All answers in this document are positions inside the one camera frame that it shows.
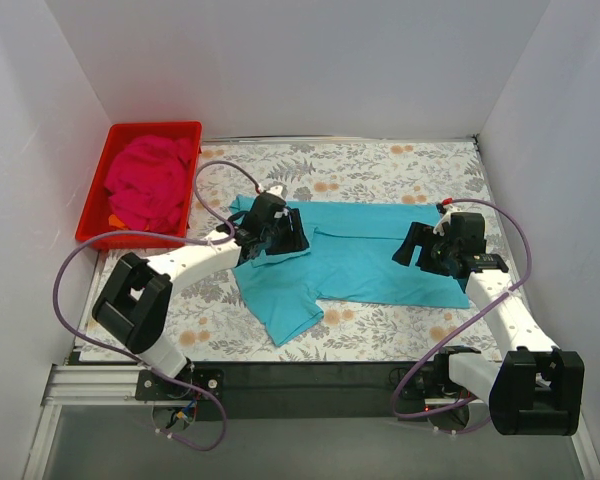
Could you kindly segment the turquoise t shirt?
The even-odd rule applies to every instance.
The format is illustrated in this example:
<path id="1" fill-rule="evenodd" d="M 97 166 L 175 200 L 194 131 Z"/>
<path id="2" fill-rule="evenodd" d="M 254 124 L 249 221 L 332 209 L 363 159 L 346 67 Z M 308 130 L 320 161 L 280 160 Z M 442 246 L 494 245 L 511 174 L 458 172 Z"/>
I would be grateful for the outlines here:
<path id="1" fill-rule="evenodd" d="M 320 300 L 466 309 L 455 280 L 404 267 L 392 257 L 414 222 L 434 224 L 432 205 L 296 202 L 306 250 L 261 254 L 234 269 L 248 310 L 275 346 L 324 317 Z"/>

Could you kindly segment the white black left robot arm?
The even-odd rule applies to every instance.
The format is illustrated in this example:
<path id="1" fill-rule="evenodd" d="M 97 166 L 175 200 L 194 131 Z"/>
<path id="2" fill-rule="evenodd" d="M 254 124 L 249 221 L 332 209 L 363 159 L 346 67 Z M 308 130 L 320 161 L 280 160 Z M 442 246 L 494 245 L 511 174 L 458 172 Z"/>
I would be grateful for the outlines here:
<path id="1" fill-rule="evenodd" d="M 309 248 L 301 214 L 279 194 L 259 194 L 248 211 L 227 221 L 192 245 L 141 258 L 122 256 L 107 279 L 92 316 L 126 351 L 155 370 L 158 387 L 173 400 L 193 386 L 191 361 L 164 332 L 172 296 L 221 271 L 265 253 Z"/>

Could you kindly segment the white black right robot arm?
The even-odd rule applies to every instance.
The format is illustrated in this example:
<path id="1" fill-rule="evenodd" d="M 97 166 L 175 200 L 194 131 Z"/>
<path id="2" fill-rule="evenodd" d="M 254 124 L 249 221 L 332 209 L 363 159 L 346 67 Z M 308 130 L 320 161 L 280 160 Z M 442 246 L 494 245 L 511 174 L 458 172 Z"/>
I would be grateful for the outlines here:
<path id="1" fill-rule="evenodd" d="M 434 226 L 412 223 L 393 255 L 400 265 L 456 280 L 502 357 L 494 363 L 475 348 L 443 343 L 425 358 L 433 387 L 444 397 L 465 391 L 481 400 L 503 435 L 571 436 L 579 426 L 584 362 L 544 333 L 505 261 L 486 248 L 484 217 L 447 208 Z"/>

